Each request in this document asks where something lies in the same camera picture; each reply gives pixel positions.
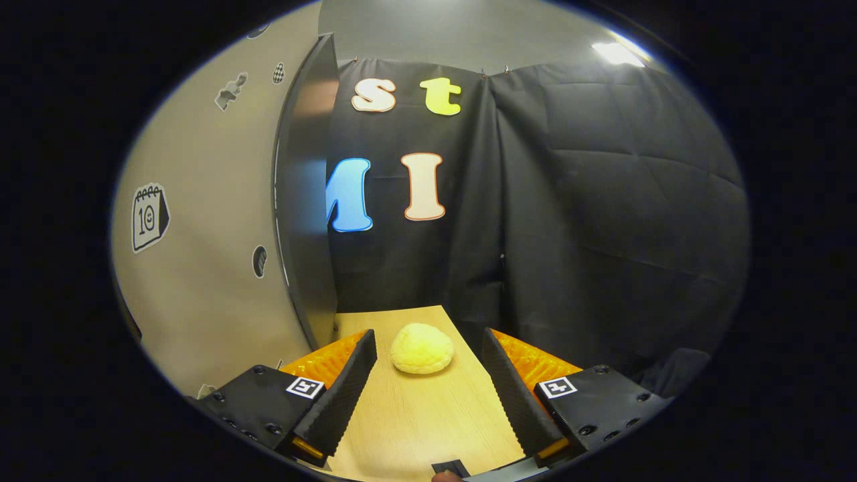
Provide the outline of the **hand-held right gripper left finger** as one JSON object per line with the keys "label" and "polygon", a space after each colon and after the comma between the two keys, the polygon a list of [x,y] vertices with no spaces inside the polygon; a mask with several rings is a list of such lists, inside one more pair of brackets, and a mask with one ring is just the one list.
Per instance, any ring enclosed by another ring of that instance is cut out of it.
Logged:
{"label": "hand-held right gripper left finger", "polygon": [[377,360],[376,333],[335,341],[281,369],[257,364],[195,407],[282,457],[319,467],[332,457]]}

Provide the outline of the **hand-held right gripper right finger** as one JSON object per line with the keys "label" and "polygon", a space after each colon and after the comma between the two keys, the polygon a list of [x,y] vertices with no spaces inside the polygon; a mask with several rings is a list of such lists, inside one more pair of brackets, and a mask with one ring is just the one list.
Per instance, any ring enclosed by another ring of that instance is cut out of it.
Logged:
{"label": "hand-held right gripper right finger", "polygon": [[481,363],[518,444],[539,467],[601,451],[672,402],[606,364],[578,368],[489,327]]}

